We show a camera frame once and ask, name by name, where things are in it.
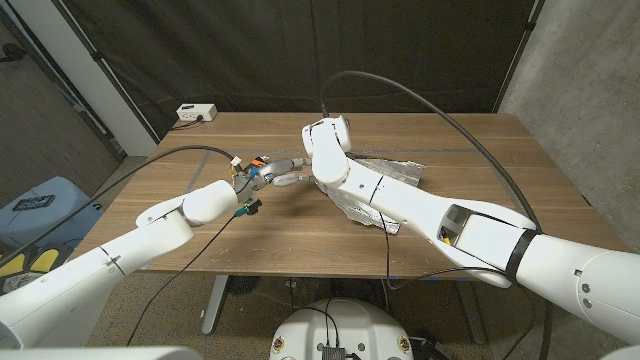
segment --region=gray floor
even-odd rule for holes
[[[117,178],[143,158],[127,158],[114,173]],[[124,184],[101,203],[108,207]],[[89,341],[89,346],[126,345],[142,309],[170,274],[135,273],[112,292]],[[291,314],[285,278],[263,278],[253,293],[228,296],[217,330],[200,333],[213,275],[185,273],[152,303],[134,337],[134,345],[183,345],[207,359],[268,358],[272,335]],[[296,279],[296,307],[329,297],[328,279]],[[334,295],[359,298],[383,306],[377,282],[334,280]],[[389,294],[395,318],[411,336],[428,331],[440,339],[454,359],[500,359],[525,327],[529,312],[518,289],[502,290],[474,283],[489,345],[471,343],[457,292],[451,282],[423,281]],[[537,358],[542,332],[542,301],[537,298],[536,324],[510,359]],[[624,343],[556,308],[549,359],[599,359]]]

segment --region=black cord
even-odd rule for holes
[[[104,189],[102,189],[102,190],[98,191],[97,193],[95,193],[91,198],[89,198],[89,200],[85,201],[82,205],[77,207],[75,210],[73,210],[69,214],[65,215],[62,219],[58,220],[58,222],[56,222],[55,224],[51,225],[51,227],[49,227],[47,230],[42,232],[40,235],[38,235],[35,238],[33,238],[32,240],[24,243],[22,246],[20,246],[16,250],[14,250],[11,254],[7,255],[6,257],[3,256],[2,258],[0,258],[0,267],[6,265],[13,258],[15,258],[16,256],[22,254],[25,250],[27,250],[28,248],[33,246],[38,241],[42,240],[45,236],[49,235],[52,231],[54,231],[55,229],[60,227],[60,225],[64,224],[67,220],[69,220],[72,217],[74,217],[75,215],[77,215],[80,211],[82,211],[82,209],[84,209],[85,207],[91,205],[91,203],[93,203],[97,198],[99,198],[100,196],[104,195],[104,193],[106,193],[107,191],[111,190],[114,186],[118,185],[120,182],[122,182],[124,179],[128,178],[129,176],[131,176],[136,171],[142,169],[143,167],[145,167],[145,166],[147,166],[147,165],[149,165],[149,164],[151,164],[151,163],[153,163],[153,162],[155,162],[155,161],[157,161],[159,159],[162,159],[163,157],[165,157],[167,155],[173,154],[173,153],[178,152],[178,151],[183,151],[183,150],[208,150],[208,151],[217,152],[218,154],[222,154],[222,155],[226,156],[229,160],[233,160],[233,156],[231,156],[228,152],[226,152],[224,150],[221,150],[221,149],[218,149],[218,148],[215,148],[215,147],[206,146],[206,145],[178,146],[178,147],[175,147],[173,149],[169,149],[169,150],[167,150],[167,151],[165,151],[163,153],[160,153],[159,155],[151,157],[151,158],[147,159],[145,162],[143,162],[142,164],[140,164],[140,165],[136,166],[135,168],[129,170],[126,174],[122,175],[121,177],[116,179],[114,182],[112,182],[111,184],[107,185]]]
[[[329,315],[328,312],[326,311],[322,311],[320,309],[316,309],[316,308],[312,308],[311,306],[305,306],[305,307],[301,307],[300,309],[308,309],[308,310],[314,310],[320,313],[323,313],[325,315],[325,319],[328,317],[329,319],[331,319],[331,322],[333,323],[333,327],[336,329],[336,347],[338,347],[338,345],[340,344],[340,340],[338,337],[338,326],[336,325],[336,321],[333,320],[333,317],[331,315]],[[329,325],[327,323],[327,346],[329,345]]]
[[[209,240],[209,242],[207,243],[207,245],[205,245],[202,250],[200,250],[200,252],[191,260],[189,261],[189,263],[187,265],[185,265],[182,270],[180,270],[177,274],[173,275],[171,277],[171,279],[169,279],[169,281],[167,281],[164,285],[162,285],[162,287],[160,288],[160,290],[156,291],[156,293],[153,295],[153,297],[149,300],[149,302],[147,302],[147,305],[144,307],[144,309],[142,310],[142,314],[140,314],[140,318],[138,319],[138,322],[136,323],[136,326],[133,328],[133,332],[131,332],[131,336],[129,336],[129,341],[127,341],[127,346],[131,345],[131,340],[133,340],[133,336],[136,334],[136,331],[138,330],[138,327],[140,326],[140,323],[142,322],[142,319],[144,318],[144,314],[147,312],[147,309],[149,309],[149,306],[151,305],[151,303],[153,302],[153,300],[156,299],[156,297],[158,297],[158,295],[160,294],[160,292],[162,292],[162,290],[164,290],[164,288],[167,287],[167,285],[169,285],[169,283],[171,283],[171,281],[173,281],[173,279],[177,278],[178,275],[182,274],[185,270],[187,270],[187,268],[189,266],[191,266],[191,264],[193,264],[194,261],[196,261],[196,259],[202,255],[202,253],[207,250],[207,248],[209,247],[209,245],[211,245],[211,243],[213,242],[213,240],[215,240],[218,235],[220,235],[222,233],[222,231],[227,227],[227,225],[229,225],[231,223],[231,220],[235,219],[236,216],[233,215],[229,220],[227,220],[227,223],[224,224],[224,226],[222,227],[222,229],[220,229],[218,231],[218,233],[211,238],[211,240]]]
[[[198,123],[201,123],[202,120],[203,120],[202,115],[198,115],[198,117],[195,120],[193,120],[192,122],[184,124],[184,125],[172,127],[169,131],[190,129],[192,127],[192,125],[196,125]]]
[[[515,348],[518,346],[518,344],[520,344],[520,342],[522,341],[522,339],[524,339],[525,336],[527,336],[527,334],[531,331],[531,329],[533,328],[533,323],[535,321],[535,306],[533,304],[533,298],[531,297],[531,294],[529,294],[529,292],[525,289],[524,286],[522,286],[520,283],[518,283],[516,281],[516,279],[510,275],[508,275],[507,273],[505,273],[504,271],[501,270],[496,270],[496,269],[491,269],[491,268],[483,268],[483,267],[477,267],[477,266],[465,266],[465,267],[458,267],[458,268],[449,268],[449,269],[443,269],[443,270],[438,270],[438,271],[434,271],[432,273],[429,274],[425,274],[422,276],[418,276],[409,280],[406,280],[396,286],[391,286],[391,284],[389,283],[389,277],[387,276],[387,283],[389,285],[389,287],[393,290],[397,290],[400,289],[406,285],[408,285],[409,283],[418,281],[418,280],[423,280],[423,279],[427,279],[430,278],[432,276],[436,276],[436,275],[440,275],[440,274],[444,274],[444,273],[449,273],[449,272],[456,272],[456,271],[488,271],[488,272],[492,272],[495,274],[500,274],[502,276],[504,276],[505,278],[509,279],[512,283],[514,283],[518,289],[520,289],[522,291],[523,294],[526,295],[527,297],[527,302],[529,303],[529,310],[531,312],[531,316],[529,317],[529,323],[527,323],[527,327],[524,329],[524,331],[520,334],[520,336],[518,336],[518,338],[516,339],[516,341],[513,343],[513,345],[511,345],[511,348],[509,348],[509,351],[506,353],[506,355],[502,358],[502,359],[506,359],[509,357],[509,355],[511,355],[511,353],[513,352],[513,350],[515,350]]]
[[[236,195],[240,194],[242,190],[244,190],[247,187],[247,185],[249,185],[249,182],[251,182],[251,179],[247,180],[247,182],[244,183],[244,186],[242,187],[242,189],[236,191]]]
[[[329,301],[327,301],[327,306],[324,307],[324,312],[327,316],[329,316],[329,304],[331,303],[331,300],[333,300],[333,297],[329,298]],[[327,327],[327,337],[329,336],[329,324],[327,322],[327,316],[324,317],[324,325]],[[336,328],[336,347],[340,347],[340,339],[338,339],[338,328]]]
[[[330,76],[320,88],[320,108],[322,110],[323,117],[329,117],[329,112],[327,111],[327,107],[325,104],[325,93],[327,91],[328,86],[332,82],[336,81],[337,79],[347,77],[347,76],[363,77],[367,79],[377,80],[385,84],[394,86],[397,89],[404,91],[406,94],[413,97],[415,100],[425,105],[429,109],[431,109],[433,112],[438,114],[441,118],[443,118],[446,122],[448,122],[451,126],[453,126],[456,130],[458,130],[458,132],[460,132],[460,134],[462,134],[489,161],[489,163],[496,169],[496,171],[498,171],[500,176],[502,176],[502,178],[509,185],[509,187],[511,188],[515,196],[518,198],[518,201],[522,205],[522,208],[527,214],[527,217],[531,219],[531,221],[535,224],[536,232],[538,234],[542,234],[542,226],[540,225],[540,222],[538,221],[538,218],[536,217],[536,214],[534,213],[533,208],[531,207],[526,197],[524,196],[524,194],[522,193],[522,191],[520,190],[516,182],[511,177],[511,175],[509,175],[509,173],[502,166],[502,164],[500,164],[500,162],[498,162],[498,160],[489,152],[489,150],[487,150],[473,135],[471,135],[471,133],[467,131],[467,129],[465,129],[456,120],[454,120],[451,116],[449,116],[449,114],[445,113],[440,108],[438,108],[437,106],[435,106],[434,104],[429,102],[427,99],[423,98],[422,96],[418,95],[416,92],[409,89],[408,87],[396,81],[393,81],[391,79],[387,79],[383,76],[367,73],[364,71],[353,71],[353,70],[340,71]],[[389,283],[389,236],[387,235],[386,230],[385,230],[385,236],[387,237],[387,284],[390,285]],[[540,357],[539,357],[540,360],[546,359],[547,354],[549,352],[549,344],[551,341],[551,328],[552,328],[552,322],[553,322],[552,311],[551,311],[552,306],[553,305],[551,304],[551,302],[545,299],[544,331],[542,335],[542,345],[540,348]],[[513,348],[515,348],[515,346],[518,345],[518,343],[524,338],[524,336],[518,339],[518,341],[514,344]]]
[[[391,281],[389,281],[389,273],[391,272],[390,271],[390,268],[391,268],[391,261],[390,261],[391,251],[389,250],[389,234],[387,234],[387,222],[384,221],[384,218],[382,217],[382,213],[380,211],[378,211],[378,214],[380,214],[380,221],[382,221],[382,230],[384,230],[384,237],[385,237],[385,239],[387,239],[387,285],[389,286],[389,289],[397,290],[397,289],[395,289],[395,288],[393,288],[391,286]]]
[[[393,310],[391,310],[391,306],[389,305],[389,295],[387,294],[387,286],[384,284],[384,280],[380,279],[380,283],[382,284],[382,292],[384,293],[384,304],[387,308],[387,314],[393,317]]]
[[[389,261],[389,234],[387,234],[387,223],[386,221],[384,221],[384,217],[382,217],[382,213],[380,211],[378,211],[378,214],[380,214],[380,221],[382,221],[382,228],[384,230],[384,236],[387,239],[387,284],[389,283],[389,267],[390,267],[390,261]],[[385,287],[384,281],[382,281],[382,279],[380,279],[380,281],[382,282],[382,291],[384,291],[384,302],[385,305],[387,306],[387,314],[391,314],[390,308],[389,308],[389,297],[387,295],[387,289]]]
[[[460,125],[457,121],[455,121],[451,116],[449,116],[444,111],[440,110],[437,106],[433,105],[431,102],[429,102],[428,100],[426,100],[422,96],[418,95],[416,92],[414,92],[413,90],[409,89],[408,87],[406,87],[406,86],[404,86],[404,85],[402,85],[402,84],[400,84],[398,82],[395,82],[393,80],[387,79],[385,77],[382,77],[382,76],[379,76],[379,75],[375,75],[375,74],[371,74],[371,73],[367,73],[367,72],[364,72],[364,71],[351,71],[351,70],[340,71],[340,72],[330,76],[324,82],[324,84],[322,85],[322,88],[320,89],[320,106],[321,106],[321,109],[322,109],[322,115],[324,117],[329,117],[329,112],[327,111],[327,108],[326,108],[326,105],[325,105],[325,100],[324,100],[325,99],[324,96],[325,96],[325,92],[327,90],[327,87],[332,82],[334,82],[335,80],[343,78],[345,76],[358,76],[358,77],[363,77],[363,78],[367,78],[367,79],[377,80],[377,81],[383,82],[385,84],[392,85],[392,86],[404,91],[405,93],[407,93],[408,95],[410,95],[411,97],[413,97],[414,99],[418,100],[420,103],[422,103],[423,105],[425,105],[426,107],[431,109],[433,112],[435,112],[436,114],[440,115],[440,117],[442,117],[446,122],[451,124],[451,126],[453,126],[467,140],[469,140],[469,142],[471,142],[471,144],[473,144],[473,146],[491,163],[491,165],[493,165],[493,167],[496,168],[496,170],[500,173],[500,175],[507,182],[509,187],[513,190],[514,194],[518,198],[518,201],[520,201],[520,203],[522,204],[522,207],[524,208],[524,211],[527,213],[527,217],[529,217],[529,219],[531,219],[531,221],[533,221],[533,223],[536,225],[536,230],[538,231],[538,233],[539,234],[542,233],[542,229],[540,227],[540,223],[538,222],[538,218],[536,217],[535,213],[533,212],[533,209],[529,205],[529,202],[525,198],[524,194],[522,193],[522,191],[520,190],[520,188],[518,187],[516,182],[509,175],[509,173],[507,173],[507,171],[502,167],[502,165],[498,162],[498,160],[496,160],[496,158],[493,157],[493,155],[491,155],[491,153],[484,146],[482,146],[482,144],[480,144],[480,142],[478,140],[476,140],[476,138],[473,137],[473,135],[471,135],[471,133],[469,133],[469,131],[467,131],[467,129],[462,127],[462,125]]]
[[[289,295],[291,295],[291,311],[293,311],[293,278],[289,278]]]

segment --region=wire connector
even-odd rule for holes
[[[242,159],[240,159],[239,157],[235,156],[233,158],[233,160],[231,160],[231,166],[237,166],[242,162]]]
[[[235,217],[240,217],[244,214],[247,213],[247,208],[246,207],[241,207],[240,209],[238,209],[238,211],[236,211],[236,213],[234,214]]]

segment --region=aluminum foil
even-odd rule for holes
[[[371,170],[375,170],[385,176],[392,177],[413,187],[418,186],[420,176],[422,175],[422,169],[424,169],[424,165],[411,161],[400,162],[383,159],[354,159],[354,161]],[[380,213],[376,209],[336,190],[329,189],[322,185],[319,185],[319,187],[320,190],[326,193],[336,206],[347,215],[347,218],[367,226],[375,225],[383,228]],[[400,229],[400,224],[386,215],[382,215],[382,217],[384,219],[387,232],[390,234],[396,234]]]

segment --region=table top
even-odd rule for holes
[[[515,196],[484,157],[435,114],[344,114],[352,152],[425,165],[419,188],[431,193],[494,202],[512,209]],[[209,145],[243,159],[306,157],[301,129],[314,113],[219,113],[214,121],[170,132],[154,152],[181,145]],[[589,245],[628,251],[535,139],[513,115],[458,114],[502,163],[531,203],[545,233]],[[202,150],[169,155],[140,170],[78,246],[72,257],[135,228],[135,219],[161,201],[228,179],[225,157]],[[258,214],[235,219],[187,271],[216,274],[382,278],[383,230],[347,219],[315,184],[266,187]],[[183,247],[148,266],[182,269],[227,221],[195,228]],[[405,278],[453,267],[425,239],[400,227],[389,236],[391,275]],[[453,279],[464,273],[443,274]]]

